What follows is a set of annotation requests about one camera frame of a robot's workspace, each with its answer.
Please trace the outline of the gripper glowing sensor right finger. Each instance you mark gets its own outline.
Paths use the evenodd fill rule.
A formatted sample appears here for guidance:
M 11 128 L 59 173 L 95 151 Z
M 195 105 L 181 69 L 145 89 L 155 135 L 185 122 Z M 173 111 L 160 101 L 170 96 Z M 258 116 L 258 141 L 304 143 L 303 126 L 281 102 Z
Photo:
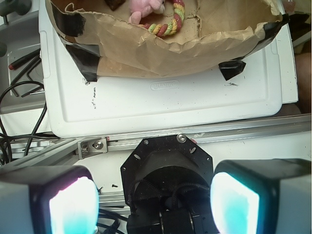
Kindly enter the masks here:
M 224 160 L 210 203 L 221 234 L 310 234 L 312 163 L 299 158 Z

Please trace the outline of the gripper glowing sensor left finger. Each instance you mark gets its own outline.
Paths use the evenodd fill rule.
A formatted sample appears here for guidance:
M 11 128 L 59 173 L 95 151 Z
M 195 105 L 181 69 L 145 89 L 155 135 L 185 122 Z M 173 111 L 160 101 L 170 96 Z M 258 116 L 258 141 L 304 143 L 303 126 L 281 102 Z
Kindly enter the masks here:
M 84 166 L 3 166 L 2 234 L 93 234 L 99 195 Z

